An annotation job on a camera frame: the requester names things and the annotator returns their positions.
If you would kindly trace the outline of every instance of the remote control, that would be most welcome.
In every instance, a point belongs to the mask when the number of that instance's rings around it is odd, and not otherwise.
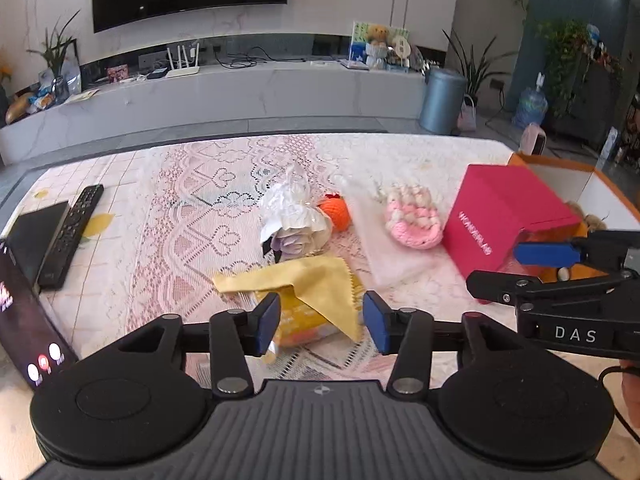
[[[102,184],[85,187],[74,206],[66,214],[62,229],[60,229],[60,233],[40,271],[38,285],[41,289],[58,290],[62,288],[71,260],[80,243],[82,232],[84,232],[103,191]]]

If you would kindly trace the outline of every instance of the orange yarn ball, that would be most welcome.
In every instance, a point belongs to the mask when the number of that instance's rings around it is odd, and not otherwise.
[[[331,219],[336,231],[346,231],[349,228],[351,216],[343,198],[339,196],[328,197],[318,208]]]

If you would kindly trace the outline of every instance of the floor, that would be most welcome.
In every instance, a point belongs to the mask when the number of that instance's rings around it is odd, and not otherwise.
[[[267,118],[256,120],[220,121],[216,123],[188,124],[156,130],[146,130],[110,139],[96,140],[45,153],[29,160],[12,164],[0,170],[0,226],[6,224],[18,202],[33,183],[48,168],[84,160],[89,157],[128,152],[163,144],[177,144],[211,137],[235,137],[283,132],[388,132],[392,134],[428,134],[417,121],[375,117],[299,117]],[[493,139],[516,151],[521,131],[511,125],[507,114],[490,120],[478,117],[478,129],[465,137]],[[597,154],[566,139],[548,139],[545,155],[569,158],[595,164]],[[629,168],[609,163],[604,172],[633,202],[640,192],[640,176]]]

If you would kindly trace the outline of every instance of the blue metal trash can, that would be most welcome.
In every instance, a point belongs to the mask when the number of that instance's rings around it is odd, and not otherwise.
[[[450,135],[458,124],[466,78],[445,68],[432,68],[424,93],[420,126],[434,134]]]

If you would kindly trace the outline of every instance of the round black disc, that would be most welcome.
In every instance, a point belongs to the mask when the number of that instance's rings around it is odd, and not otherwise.
[[[600,450],[613,403],[598,381],[536,349],[492,352],[440,389],[440,415],[475,452],[525,468],[571,465]]]
[[[31,401],[38,444],[76,465],[149,460],[183,444],[207,410],[196,381],[148,354],[88,359],[45,386]]]

